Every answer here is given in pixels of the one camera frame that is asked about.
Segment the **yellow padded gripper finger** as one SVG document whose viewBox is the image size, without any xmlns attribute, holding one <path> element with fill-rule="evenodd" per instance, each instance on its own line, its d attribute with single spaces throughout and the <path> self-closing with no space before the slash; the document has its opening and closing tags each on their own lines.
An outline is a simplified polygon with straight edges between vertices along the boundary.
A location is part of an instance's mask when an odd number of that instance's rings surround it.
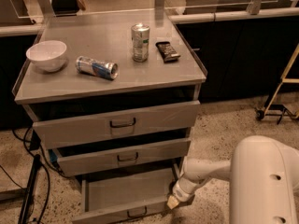
<svg viewBox="0 0 299 224">
<path fill-rule="evenodd" d="M 167 199 L 167 206 L 170 209 L 174 209 L 179 205 L 179 200 L 174 196 L 174 195 L 170 195 Z"/>
</svg>

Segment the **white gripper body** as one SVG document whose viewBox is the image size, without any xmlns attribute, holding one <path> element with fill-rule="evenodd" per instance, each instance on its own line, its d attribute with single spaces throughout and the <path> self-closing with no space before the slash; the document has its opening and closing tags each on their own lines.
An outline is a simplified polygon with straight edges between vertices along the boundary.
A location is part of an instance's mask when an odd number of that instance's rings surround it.
<svg viewBox="0 0 299 224">
<path fill-rule="evenodd" d="M 186 203 L 194 195 L 194 193 L 203 187 L 208 181 L 208 178 L 190 180 L 184 175 L 174 185 L 172 195 L 179 203 Z"/>
</svg>

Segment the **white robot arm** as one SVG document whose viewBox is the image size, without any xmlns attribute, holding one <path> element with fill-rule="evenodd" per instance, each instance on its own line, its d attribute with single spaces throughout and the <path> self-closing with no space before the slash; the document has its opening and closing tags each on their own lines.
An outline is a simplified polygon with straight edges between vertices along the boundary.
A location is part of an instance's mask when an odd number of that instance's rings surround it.
<svg viewBox="0 0 299 224">
<path fill-rule="evenodd" d="M 299 150 L 261 135 L 239 142 L 228 161 L 188 157 L 167 205 L 187 202 L 210 179 L 230 183 L 230 224 L 298 224 Z"/>
</svg>

